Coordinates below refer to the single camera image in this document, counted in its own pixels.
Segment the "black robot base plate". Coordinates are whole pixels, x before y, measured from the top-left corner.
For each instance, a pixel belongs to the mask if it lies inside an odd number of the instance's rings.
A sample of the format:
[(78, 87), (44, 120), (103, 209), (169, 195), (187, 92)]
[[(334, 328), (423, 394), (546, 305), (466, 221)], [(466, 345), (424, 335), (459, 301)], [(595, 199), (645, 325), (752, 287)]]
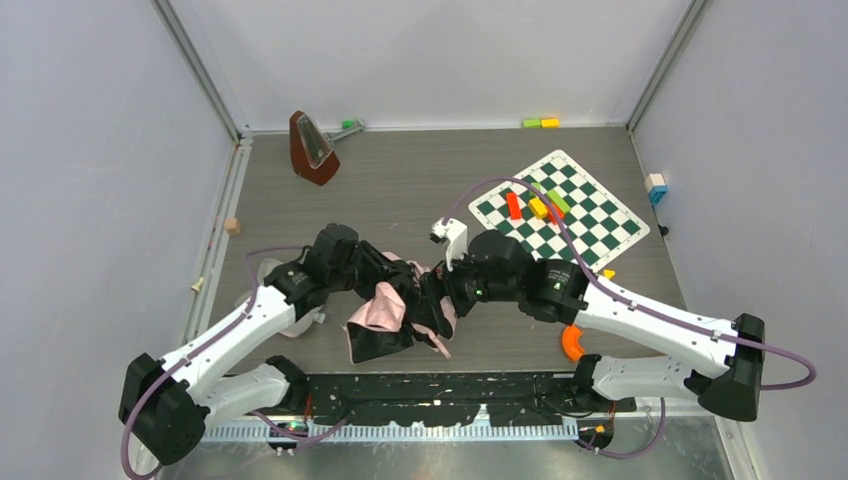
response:
[(632, 397), (611, 401), (576, 383), (570, 372), (460, 372), (309, 374), (289, 405), (263, 407), (270, 415), (308, 412), (319, 425), (466, 426), (486, 412), (497, 427), (552, 425), (562, 417), (630, 413)]

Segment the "pink and black folding umbrella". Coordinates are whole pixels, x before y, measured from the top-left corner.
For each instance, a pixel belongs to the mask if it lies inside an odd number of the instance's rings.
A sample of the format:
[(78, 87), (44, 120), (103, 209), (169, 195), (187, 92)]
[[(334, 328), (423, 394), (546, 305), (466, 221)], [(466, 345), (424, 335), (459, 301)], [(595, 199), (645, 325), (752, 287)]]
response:
[[(387, 253), (392, 260), (405, 260), (392, 252), (382, 253)], [(420, 299), (415, 305), (405, 303), (388, 283), (379, 283), (375, 296), (364, 300), (365, 303), (346, 321), (352, 363), (398, 353), (417, 342), (425, 343), (446, 358), (451, 357), (444, 342), (453, 338), (457, 321), (453, 325), (423, 324), (423, 273), (429, 268), (415, 261), (407, 262), (417, 272)]]

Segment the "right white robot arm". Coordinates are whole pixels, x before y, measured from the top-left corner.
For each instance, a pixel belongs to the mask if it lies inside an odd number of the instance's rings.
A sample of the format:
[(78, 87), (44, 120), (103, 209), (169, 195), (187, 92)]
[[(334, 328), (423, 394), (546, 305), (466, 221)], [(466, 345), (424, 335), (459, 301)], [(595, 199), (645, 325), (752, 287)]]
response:
[(611, 333), (657, 351), (620, 359), (581, 353), (572, 387), (593, 401), (663, 397), (696, 401), (741, 422), (758, 417), (764, 354), (760, 318), (734, 320), (691, 313), (629, 291), (575, 262), (535, 259), (514, 238), (486, 230), (473, 238), (461, 224), (433, 225), (445, 247), (435, 274), (455, 314), (478, 303), (510, 302), (542, 322)]

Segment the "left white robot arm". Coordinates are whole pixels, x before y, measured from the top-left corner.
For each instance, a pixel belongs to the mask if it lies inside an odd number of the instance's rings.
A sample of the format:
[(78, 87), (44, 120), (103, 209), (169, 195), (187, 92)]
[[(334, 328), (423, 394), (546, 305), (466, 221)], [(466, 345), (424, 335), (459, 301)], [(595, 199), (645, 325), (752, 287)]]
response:
[(271, 337), (296, 337), (323, 315), (329, 296), (353, 291), (365, 300), (366, 315), (391, 320), (380, 332), (413, 343), (406, 320), (423, 297), (425, 270), (381, 252), (352, 228), (330, 224), (312, 244), (295, 247), (297, 257), (253, 279), (239, 306), (209, 330), (155, 359), (147, 353), (127, 367), (118, 417), (124, 425), (121, 461), (134, 472), (128, 446), (137, 439), (161, 466), (186, 457), (211, 428), (241, 415), (281, 407), (299, 412), (309, 393), (307, 375), (283, 355), (254, 369), (231, 369)]

